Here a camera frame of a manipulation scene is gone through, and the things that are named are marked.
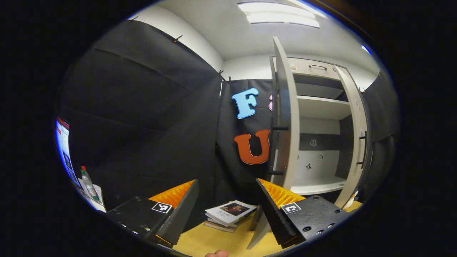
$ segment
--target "monitor screen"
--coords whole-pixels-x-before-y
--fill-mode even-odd
[[[69,150],[69,134],[70,124],[61,118],[56,120],[56,141],[62,164],[67,171],[70,179],[76,183],[77,186],[82,187],[76,174],[74,173],[74,167],[71,164],[70,150]]]

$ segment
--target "stack of books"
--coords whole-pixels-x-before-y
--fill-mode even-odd
[[[208,220],[205,226],[218,230],[235,232],[237,223],[253,213],[257,206],[240,201],[232,201],[217,207],[205,210]]]

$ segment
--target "blue letter f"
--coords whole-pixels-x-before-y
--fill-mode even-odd
[[[238,119],[249,117],[255,113],[255,110],[249,107],[249,105],[252,105],[252,107],[255,107],[257,105],[255,96],[249,96],[248,98],[246,98],[246,96],[258,94],[259,91],[257,89],[251,88],[238,94],[234,94],[232,96],[232,99],[235,99],[236,105],[238,106]]]

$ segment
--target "spray bottle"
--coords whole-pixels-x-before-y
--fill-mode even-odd
[[[94,185],[92,184],[89,174],[87,174],[84,166],[81,166],[81,176],[82,176],[82,180],[83,180],[87,190],[89,191],[89,194],[92,197],[92,199],[94,199],[95,201],[99,201],[100,199],[98,198]]]

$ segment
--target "human hand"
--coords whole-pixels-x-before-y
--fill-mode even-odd
[[[207,253],[205,257],[229,257],[229,253],[224,250],[217,250],[215,253]]]

